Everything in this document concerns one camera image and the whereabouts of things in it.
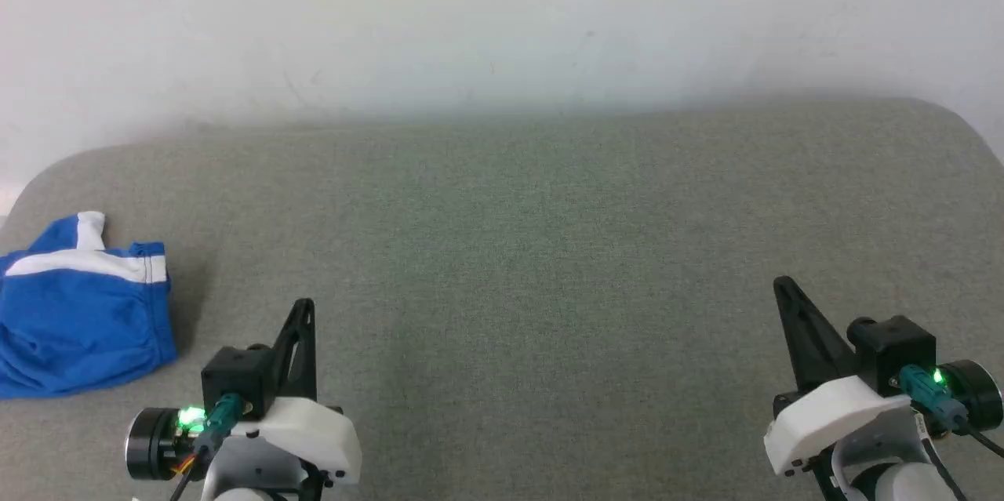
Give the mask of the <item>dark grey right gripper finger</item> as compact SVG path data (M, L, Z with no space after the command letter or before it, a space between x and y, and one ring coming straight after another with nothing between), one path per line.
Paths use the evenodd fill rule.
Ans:
M796 280L775 278L773 291L797 393L806 394L821 384L854 375L856 354Z

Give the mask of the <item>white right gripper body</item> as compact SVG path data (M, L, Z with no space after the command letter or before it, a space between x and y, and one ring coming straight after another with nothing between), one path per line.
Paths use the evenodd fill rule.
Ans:
M885 397L863 377L842 377L782 408L765 433L773 472L844 478L859 466L868 478L947 478L933 447L938 432L1000 453L986 433L1002 425L1002 390L979 363L905 365L892 383Z

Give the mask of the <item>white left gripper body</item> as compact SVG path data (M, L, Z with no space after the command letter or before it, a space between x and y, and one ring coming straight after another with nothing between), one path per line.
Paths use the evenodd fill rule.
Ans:
M204 408L145 408L126 436L126 469L144 481L179 477L196 453ZM193 481L204 486L334 486L361 478L355 427L337 409L307 398L276 398L261 421L239 422Z

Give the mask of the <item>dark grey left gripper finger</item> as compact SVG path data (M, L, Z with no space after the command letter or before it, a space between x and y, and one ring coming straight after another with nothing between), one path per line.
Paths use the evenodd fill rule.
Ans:
M273 397L317 400L315 302L297 299L272 345Z

